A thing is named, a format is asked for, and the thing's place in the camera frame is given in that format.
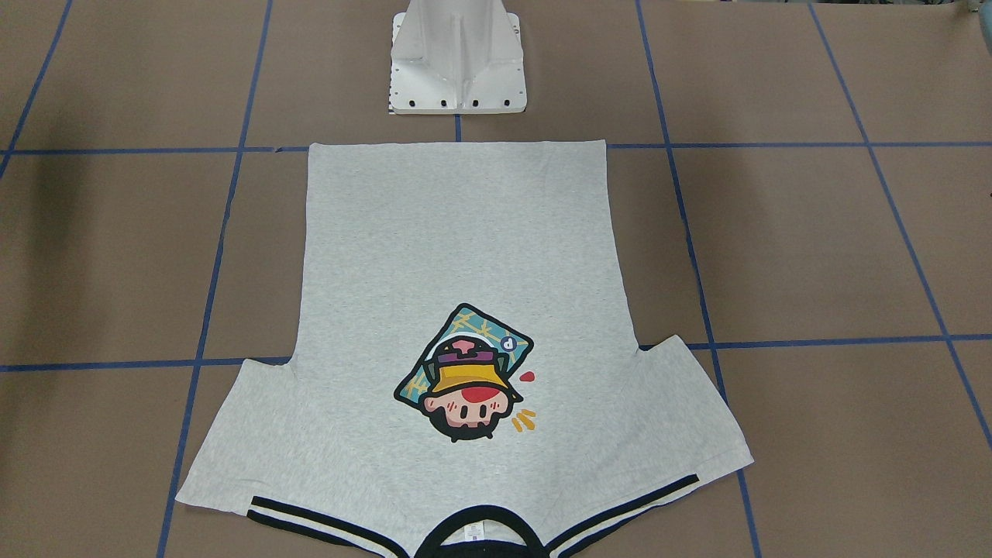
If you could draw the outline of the grey cartoon print t-shirt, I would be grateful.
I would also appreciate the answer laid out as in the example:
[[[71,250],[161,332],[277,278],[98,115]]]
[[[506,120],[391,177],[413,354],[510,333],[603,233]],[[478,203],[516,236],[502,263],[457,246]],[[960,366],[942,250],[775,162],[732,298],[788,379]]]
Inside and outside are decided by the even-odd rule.
[[[570,557],[752,463],[679,336],[637,343],[605,143],[308,150],[300,325],[185,505],[383,557]]]

